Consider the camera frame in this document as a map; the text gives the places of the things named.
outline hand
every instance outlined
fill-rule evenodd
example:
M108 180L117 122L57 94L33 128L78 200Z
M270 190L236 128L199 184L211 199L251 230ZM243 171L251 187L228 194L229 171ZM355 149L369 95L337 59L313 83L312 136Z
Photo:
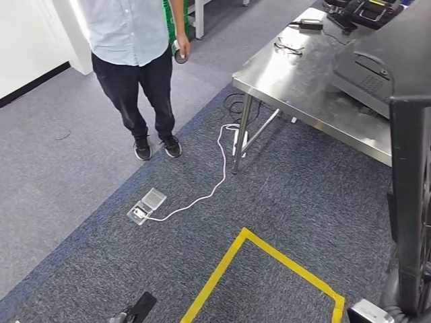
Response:
M177 34L177 41L180 47L180 56L182 59L185 59L190 54L190 43L189 42L189 38L187 38L185 32Z

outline black sneaker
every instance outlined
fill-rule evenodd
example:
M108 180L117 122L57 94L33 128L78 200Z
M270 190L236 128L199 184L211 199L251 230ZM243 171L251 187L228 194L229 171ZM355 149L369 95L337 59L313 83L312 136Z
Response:
M166 151L169 157L177 158L181 155L181 145L175 136L163 137L162 141L165 144L165 151Z
M134 138L134 154L143 161L151 158L151 147L148 144L147 136Z

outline yellow tape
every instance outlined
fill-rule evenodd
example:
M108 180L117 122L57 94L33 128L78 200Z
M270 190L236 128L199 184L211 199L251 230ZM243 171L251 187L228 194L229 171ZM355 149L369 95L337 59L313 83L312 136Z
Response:
M376 1L376 0L370 0L370 2L371 2L371 3L376 4L376 5L383 5L383 6L385 5L384 3L381 3L381 2L380 2L380 1Z
M229 264L233 259L235 254L246 240L257 245L257 247L266 252L267 254L279 260L282 264L289 268L290 270L303 277L309 283L325 293L326 295L332 298L334 302L334 309L332 310L331 323L340 323L343 317L344 308L344 298L338 295L332 290L329 285L321 281L315 275L291 260L279 250L276 250L266 242L257 237L253 232L243 227L241 232L232 243L228 251L221 259L217 267L211 274L206 284L198 294L196 299L189 308L189 310L181 319L180 323L192 323L192 321L199 312L203 304L208 299L209 294L217 284L220 277L226 270Z
M226 253L221 259L217 267L212 273L212 275L205 284L205 286L196 296L196 299L189 308L189 310L181 319L180 323L191 323L199 312L202 305L208 299L209 294L217 284L219 279L228 268L229 264L233 259L233 256L241 248L245 236L243 233L244 229L232 243L232 245L226 251Z

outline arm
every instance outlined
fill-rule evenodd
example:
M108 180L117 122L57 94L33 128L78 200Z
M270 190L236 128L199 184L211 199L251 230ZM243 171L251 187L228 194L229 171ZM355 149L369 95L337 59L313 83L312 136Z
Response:
M183 58L189 56L190 44L184 30L184 0L170 0L170 2L172 16L175 22L175 33L180 46L180 54Z

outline white cable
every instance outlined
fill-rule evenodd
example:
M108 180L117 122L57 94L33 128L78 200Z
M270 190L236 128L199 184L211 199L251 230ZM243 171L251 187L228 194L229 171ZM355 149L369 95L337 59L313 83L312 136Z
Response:
M184 211L186 209L189 209L191 207L192 207L193 205L198 203L199 201L202 201L202 200L205 200L205 199L209 199L210 197L212 197L214 195L214 193L221 184L223 184L223 182L224 182L226 179L226 156L225 155L225 151L223 150L223 148L222 147L222 144L220 144L220 139L222 138L222 134L223 133L223 128L226 128L226 130L237 130L237 129L232 129L231 127L236 127L236 128L239 128L239 124L234 124L234 123L230 123L230 124L223 124L221 128L220 128L220 133L219 135L219 138L217 139L217 144L219 144L219 147L220 148L220 150L222 151L222 155L223 156L223 178L222 178L222 180L220 180L217 185L215 185L212 192L211 192L210 195L207 195L207 196L202 196L200 197L197 200L195 200L194 202L192 202L190 205L187 206L187 207L183 207L181 209L177 209L175 210L174 212L171 212L171 214L168 215L167 217L165 217L163 219L156 219L154 217L147 217L148 220L152 220L152 221L157 221L157 222L163 222L163 221L166 221L168 218L178 213L178 212L181 212L181 211Z

